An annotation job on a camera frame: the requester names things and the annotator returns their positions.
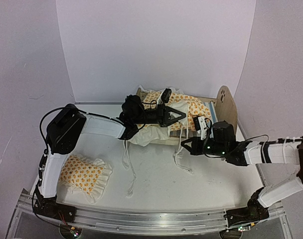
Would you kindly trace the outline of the duck print mattress cushion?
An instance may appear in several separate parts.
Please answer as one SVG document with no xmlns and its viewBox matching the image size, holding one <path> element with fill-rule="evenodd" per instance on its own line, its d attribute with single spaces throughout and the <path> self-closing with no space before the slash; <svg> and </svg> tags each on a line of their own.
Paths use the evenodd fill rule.
<svg viewBox="0 0 303 239">
<path fill-rule="evenodd" d="M 145 99 L 138 95 L 129 95 L 122 104 L 119 119 L 126 126 L 122 136 L 124 154 L 122 164 L 132 172 L 133 179 L 127 191 L 131 197 L 137 176 L 129 157 L 129 143 L 146 146 L 154 140 L 166 141 L 174 131 L 196 131 L 194 118 L 200 117 L 210 122 L 213 117 L 209 108 L 198 98 L 172 92 L 170 88 L 163 91 L 150 91 Z"/>
</svg>

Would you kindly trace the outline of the wooden striped pet bed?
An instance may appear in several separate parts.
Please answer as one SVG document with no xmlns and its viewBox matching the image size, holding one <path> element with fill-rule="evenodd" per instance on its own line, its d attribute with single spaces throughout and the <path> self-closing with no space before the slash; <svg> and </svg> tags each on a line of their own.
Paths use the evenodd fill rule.
<svg viewBox="0 0 303 239">
<path fill-rule="evenodd" d="M 130 139 L 131 143 L 139 146 L 150 143 L 176 146 L 190 137 L 204 139 L 209 125 L 219 121 L 226 121 L 234 131 L 237 130 L 237 108 L 227 86 L 222 86 L 215 98 L 190 96 L 175 88 L 170 90 L 171 95 L 165 105 L 186 113 L 186 118 L 169 127 L 140 124 L 143 129 Z"/>
</svg>

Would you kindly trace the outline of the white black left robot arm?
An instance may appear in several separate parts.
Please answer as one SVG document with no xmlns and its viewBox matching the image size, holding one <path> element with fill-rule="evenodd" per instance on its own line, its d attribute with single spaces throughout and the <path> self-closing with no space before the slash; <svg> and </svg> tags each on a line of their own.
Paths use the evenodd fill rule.
<svg viewBox="0 0 303 239">
<path fill-rule="evenodd" d="M 74 104 L 67 104 L 46 113 L 46 116 L 54 112 L 58 114 L 48 124 L 46 131 L 40 133 L 45 149 L 32 195 L 31 206 L 35 216 L 60 220 L 63 223 L 74 221 L 76 208 L 57 202 L 59 179 L 74 183 L 86 193 L 93 190 L 93 186 L 77 183 L 70 169 L 62 171 L 80 135 L 105 135 L 127 141 L 142 131 L 147 124 L 169 128 L 180 120 L 187 119 L 187 111 L 167 104 L 170 96 L 170 89 L 166 89 L 158 100 L 145 103 L 139 96 L 129 95 L 116 118 L 86 112 Z"/>
</svg>

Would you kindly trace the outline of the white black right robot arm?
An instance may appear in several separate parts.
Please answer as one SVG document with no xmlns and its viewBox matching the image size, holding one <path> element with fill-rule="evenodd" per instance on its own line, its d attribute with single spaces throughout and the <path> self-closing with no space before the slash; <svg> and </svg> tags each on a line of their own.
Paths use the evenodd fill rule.
<svg viewBox="0 0 303 239">
<path fill-rule="evenodd" d="M 191 155 L 221 158 L 235 166 L 260 164 L 292 164 L 298 171 L 274 186 L 266 186 L 253 193 L 242 208 L 226 211 L 227 229 L 241 229 L 269 218 L 269 207 L 295 193 L 303 191 L 303 135 L 298 138 L 279 138 L 258 141 L 252 137 L 237 141 L 233 125 L 226 121 L 212 123 L 196 117 L 195 126 L 200 136 L 181 142 Z"/>
</svg>

